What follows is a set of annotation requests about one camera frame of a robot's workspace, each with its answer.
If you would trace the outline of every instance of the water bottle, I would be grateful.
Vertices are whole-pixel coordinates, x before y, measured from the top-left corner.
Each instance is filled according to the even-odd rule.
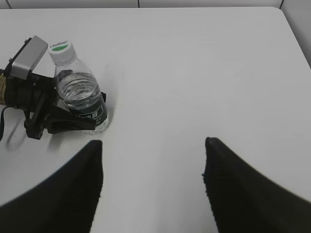
[[[70,41],[50,45],[49,54],[56,65],[56,90],[68,108],[77,116],[96,120],[96,134],[108,125],[106,109],[98,83],[90,69],[81,62]]]

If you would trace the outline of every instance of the bottle cap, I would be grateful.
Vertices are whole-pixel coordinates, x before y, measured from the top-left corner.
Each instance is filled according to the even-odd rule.
[[[68,40],[50,45],[49,54],[57,66],[64,66],[77,58],[76,51]]]

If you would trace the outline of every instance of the gray wall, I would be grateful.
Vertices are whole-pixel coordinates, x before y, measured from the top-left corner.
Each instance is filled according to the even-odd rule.
[[[311,0],[284,0],[282,10],[311,65]]]

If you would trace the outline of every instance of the table surface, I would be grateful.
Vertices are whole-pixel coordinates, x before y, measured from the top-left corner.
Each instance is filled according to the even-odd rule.
[[[38,35],[70,39],[108,94],[101,135],[28,139],[7,109],[0,204],[104,143],[92,232],[217,232],[201,173],[218,137],[262,174],[311,200],[311,71],[277,8],[1,10],[0,67]],[[35,72],[53,76],[45,54]]]

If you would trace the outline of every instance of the green logo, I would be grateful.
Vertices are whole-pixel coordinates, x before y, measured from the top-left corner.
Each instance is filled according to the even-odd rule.
[[[59,47],[56,47],[54,49],[52,49],[53,51],[60,51],[60,50],[63,50],[67,47],[68,45],[63,45],[63,46],[59,46]]]

